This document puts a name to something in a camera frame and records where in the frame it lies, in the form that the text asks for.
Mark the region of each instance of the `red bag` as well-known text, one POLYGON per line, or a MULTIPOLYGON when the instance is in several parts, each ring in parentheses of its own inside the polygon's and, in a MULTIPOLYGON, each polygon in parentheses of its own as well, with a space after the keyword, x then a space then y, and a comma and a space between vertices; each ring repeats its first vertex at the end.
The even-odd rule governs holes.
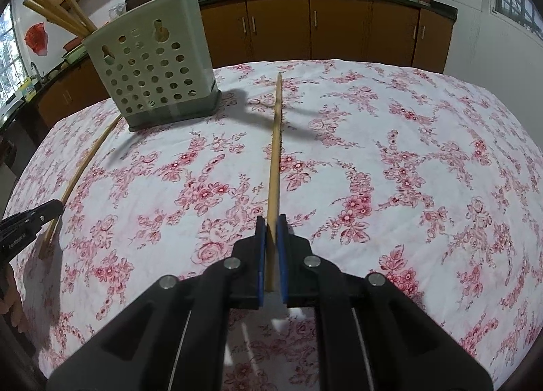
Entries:
POLYGON ((35 54, 46 56, 48 39, 47 32, 45 32, 45 24, 36 23, 26 32, 24 42, 35 54))

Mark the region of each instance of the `keyhole-shaped hole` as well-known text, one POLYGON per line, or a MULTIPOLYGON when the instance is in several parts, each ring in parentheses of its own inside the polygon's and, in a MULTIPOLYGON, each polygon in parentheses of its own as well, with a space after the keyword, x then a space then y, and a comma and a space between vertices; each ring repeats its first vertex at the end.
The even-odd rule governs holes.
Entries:
POLYGON ((167 28, 162 26, 162 20, 157 19, 154 22, 155 24, 155 40, 157 42, 163 43, 169 39, 169 31, 167 28))
POLYGON ((106 62, 106 64, 115 63, 115 56, 106 45, 102 45, 102 52, 104 53, 104 62, 106 62))

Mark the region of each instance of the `metal screw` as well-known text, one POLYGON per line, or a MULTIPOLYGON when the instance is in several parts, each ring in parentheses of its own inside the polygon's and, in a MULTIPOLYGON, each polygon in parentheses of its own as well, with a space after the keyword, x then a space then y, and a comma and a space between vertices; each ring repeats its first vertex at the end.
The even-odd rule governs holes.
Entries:
POLYGON ((306 264, 310 268, 315 268, 320 265, 320 258, 315 255, 306 256, 303 260, 303 263, 306 264))
POLYGON ((381 273, 372 273, 368 276, 368 282, 374 287, 385 285, 385 277, 381 273))
POLYGON ((158 285, 167 290, 168 288, 175 287, 177 284, 177 278, 174 275, 165 275, 160 278, 158 285))
POLYGON ((224 260, 224 266, 229 270, 239 268, 240 265, 241 261, 238 258, 228 258, 227 260, 224 260))

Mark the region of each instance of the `wooden chopstick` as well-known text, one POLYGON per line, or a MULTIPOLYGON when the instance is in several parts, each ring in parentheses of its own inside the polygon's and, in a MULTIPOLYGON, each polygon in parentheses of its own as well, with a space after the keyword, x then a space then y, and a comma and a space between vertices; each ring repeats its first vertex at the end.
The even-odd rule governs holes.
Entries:
POLYGON ((271 139, 270 181, 268 187, 268 239, 266 244, 265 290, 274 290, 276 225, 279 216, 279 165, 281 163, 281 121, 283 103, 283 75, 278 73, 275 85, 273 134, 271 139))
POLYGON ((92 23, 92 21, 83 13, 83 10, 79 6, 79 4, 75 0, 66 0, 72 9, 74 10, 75 14, 79 16, 81 21, 83 22, 83 25, 89 30, 89 32, 96 31, 96 26, 92 23))
MULTIPOLYGON (((70 180, 70 184, 68 184, 68 187, 64 191, 64 194, 62 195, 62 199, 60 200, 64 206, 66 206, 66 203, 68 202, 68 198, 72 194, 75 185, 78 183, 79 179, 81 178, 81 175, 91 162, 91 160, 96 155, 96 152, 100 149, 100 146, 104 143, 108 135, 112 132, 113 129, 115 129, 115 126, 117 126, 117 123, 122 118, 122 115, 118 115, 115 120, 108 126, 108 128, 102 133, 99 139, 96 140, 96 142, 92 145, 91 150, 89 153, 87 153, 87 156, 85 157, 85 160, 81 165, 78 167, 77 171, 75 172, 75 175, 70 180)), ((53 237, 54 231, 56 229, 56 225, 58 224, 59 218, 54 219, 49 224, 49 227, 45 231, 45 236, 43 237, 43 241, 40 247, 40 252, 38 254, 38 257, 41 260, 44 260, 47 258, 50 254, 51 250, 51 238, 53 237)))
POLYGON ((78 30, 81 31, 82 34, 89 34, 89 31, 78 21, 74 16, 72 16, 70 13, 68 13, 64 8, 62 8, 59 5, 56 5, 55 3, 52 3, 50 0, 33 0, 38 5, 41 5, 47 10, 50 10, 54 14, 56 14, 58 17, 60 17, 62 20, 65 20, 70 25, 74 26, 78 30))
POLYGON ((45 17, 48 21, 51 23, 54 23, 55 25, 58 25, 62 28, 64 28, 66 31, 71 32, 75 36, 85 38, 88 34, 84 34, 81 32, 78 28, 68 23, 66 20, 62 20, 60 17, 58 17, 56 14, 54 14, 52 11, 40 7, 37 3, 32 2, 31 0, 23 0, 23 5, 25 7, 30 8, 32 11, 35 11, 39 15, 42 15, 45 17))

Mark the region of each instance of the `white tablecloth with pink flowers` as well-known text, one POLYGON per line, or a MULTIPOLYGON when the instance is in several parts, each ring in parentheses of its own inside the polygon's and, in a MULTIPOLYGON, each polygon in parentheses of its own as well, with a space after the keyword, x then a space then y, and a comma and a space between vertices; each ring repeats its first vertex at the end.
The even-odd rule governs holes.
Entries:
MULTIPOLYGON (((161 275, 200 274, 253 233, 279 71, 281 212, 294 232, 344 272, 386 274, 498 387, 543 322, 541 152, 485 89, 343 61, 221 68, 214 116, 135 133, 121 120, 70 197, 53 257, 30 246, 13 261, 41 369, 161 275)), ((57 123, 6 214, 60 198, 117 113, 107 100, 57 123)), ((309 310, 271 300, 232 312, 229 330, 225 391, 318 389, 309 310)))

